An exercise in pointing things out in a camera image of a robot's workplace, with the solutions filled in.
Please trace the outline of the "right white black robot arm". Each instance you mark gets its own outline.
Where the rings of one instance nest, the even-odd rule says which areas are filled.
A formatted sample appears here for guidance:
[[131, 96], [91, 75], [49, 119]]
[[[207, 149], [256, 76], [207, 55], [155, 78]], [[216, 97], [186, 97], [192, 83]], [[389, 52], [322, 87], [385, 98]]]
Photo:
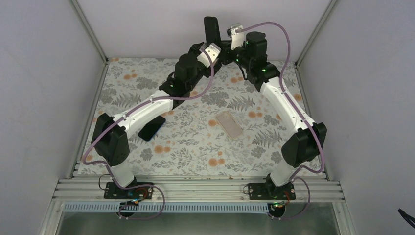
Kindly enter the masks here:
[[265, 193], [270, 199], [278, 199], [284, 193], [283, 185], [322, 154], [327, 133], [326, 126], [316, 123], [297, 103], [288, 91], [282, 74], [267, 60], [267, 40], [264, 33], [244, 34], [240, 28], [228, 30], [229, 41], [222, 41], [225, 50], [222, 61], [235, 62], [246, 71], [246, 79], [271, 103], [289, 131], [289, 139], [283, 144], [283, 160], [277, 164], [266, 180]]

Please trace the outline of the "black phone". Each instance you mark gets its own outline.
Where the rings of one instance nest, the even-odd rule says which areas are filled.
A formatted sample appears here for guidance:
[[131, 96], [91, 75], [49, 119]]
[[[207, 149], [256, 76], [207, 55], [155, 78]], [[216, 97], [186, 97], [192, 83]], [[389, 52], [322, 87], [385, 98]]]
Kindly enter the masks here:
[[216, 17], [204, 17], [206, 43], [214, 43], [222, 49], [222, 40], [220, 36], [219, 22]]

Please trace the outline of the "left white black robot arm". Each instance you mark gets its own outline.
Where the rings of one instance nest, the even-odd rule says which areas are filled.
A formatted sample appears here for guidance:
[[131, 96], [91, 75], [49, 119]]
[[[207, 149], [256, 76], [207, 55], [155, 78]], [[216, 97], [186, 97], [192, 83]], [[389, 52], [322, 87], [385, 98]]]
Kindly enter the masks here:
[[117, 115], [103, 113], [98, 117], [87, 152], [94, 149], [104, 158], [97, 163], [104, 164], [123, 198], [132, 197], [137, 187], [126, 162], [128, 139], [163, 113], [203, 96], [212, 85], [220, 53], [215, 43], [200, 44], [199, 52], [191, 51], [179, 58], [175, 71], [147, 99]]

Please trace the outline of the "beige phone case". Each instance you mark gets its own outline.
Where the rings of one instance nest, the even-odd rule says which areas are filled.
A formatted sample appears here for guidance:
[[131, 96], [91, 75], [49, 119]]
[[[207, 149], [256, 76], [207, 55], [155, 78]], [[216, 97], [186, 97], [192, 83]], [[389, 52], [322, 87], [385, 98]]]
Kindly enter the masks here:
[[235, 139], [242, 135], [242, 128], [228, 111], [217, 114], [215, 119], [231, 139]]

